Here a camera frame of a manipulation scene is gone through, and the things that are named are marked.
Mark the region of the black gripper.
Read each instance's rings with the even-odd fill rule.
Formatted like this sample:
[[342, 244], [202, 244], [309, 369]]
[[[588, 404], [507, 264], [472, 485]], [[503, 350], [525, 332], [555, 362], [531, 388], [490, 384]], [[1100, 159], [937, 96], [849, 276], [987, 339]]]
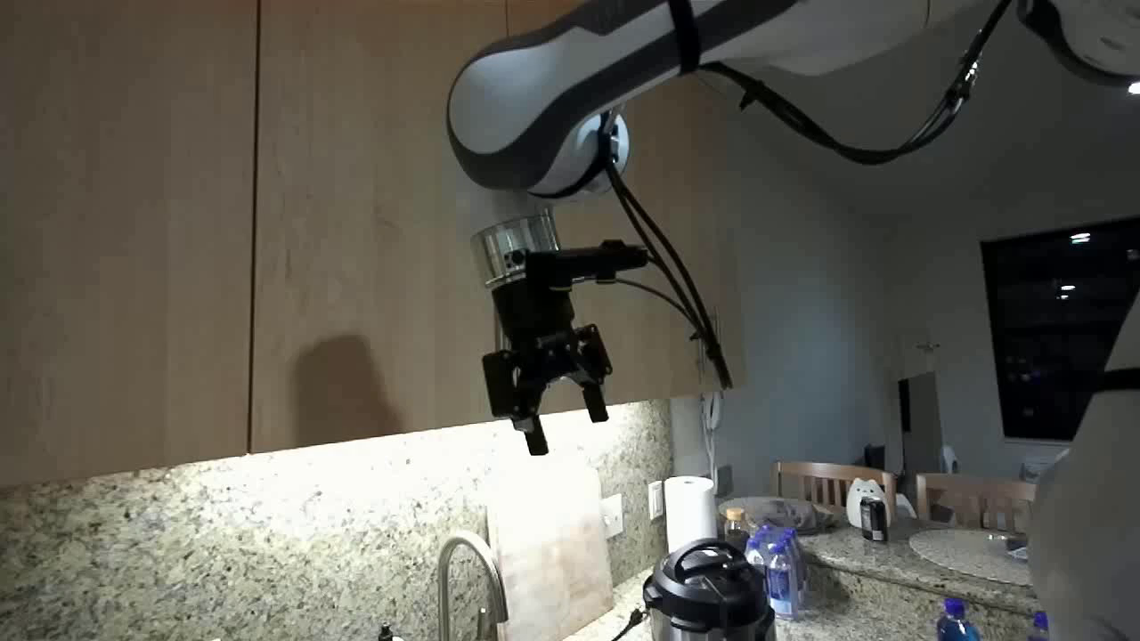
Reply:
[[521, 420], [531, 457], [550, 457], [538, 420], [553, 379], [572, 377], [591, 423], [610, 420], [601, 396], [612, 375], [594, 325], [573, 325], [572, 287], [553, 274], [553, 255], [566, 250], [550, 212], [513, 217], [478, 233], [490, 264], [490, 292], [507, 341], [481, 356], [490, 404], [496, 417]]

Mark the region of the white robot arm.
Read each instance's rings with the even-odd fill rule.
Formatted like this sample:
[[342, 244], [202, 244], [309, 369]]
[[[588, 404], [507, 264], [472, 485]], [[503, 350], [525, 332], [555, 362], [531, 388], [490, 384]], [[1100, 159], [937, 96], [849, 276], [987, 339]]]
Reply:
[[925, 23], [909, 0], [583, 0], [542, 28], [478, 51], [448, 86], [446, 136], [475, 189], [466, 233], [486, 259], [503, 332], [481, 356], [491, 413], [513, 423], [535, 457], [550, 449], [550, 384], [573, 379], [588, 417], [606, 420], [612, 362], [601, 335], [573, 321], [572, 292], [581, 282], [612, 286], [644, 264], [662, 270], [661, 300], [689, 318], [707, 351], [725, 351], [693, 270], [644, 205], [629, 210], [635, 242], [566, 250], [555, 233], [561, 198], [625, 182], [629, 100], [712, 71], [809, 143], [853, 163], [892, 163], [955, 124], [980, 74], [975, 52], [959, 58], [934, 112], [893, 150], [830, 136], [745, 68], [760, 59], [822, 74], [893, 51]]

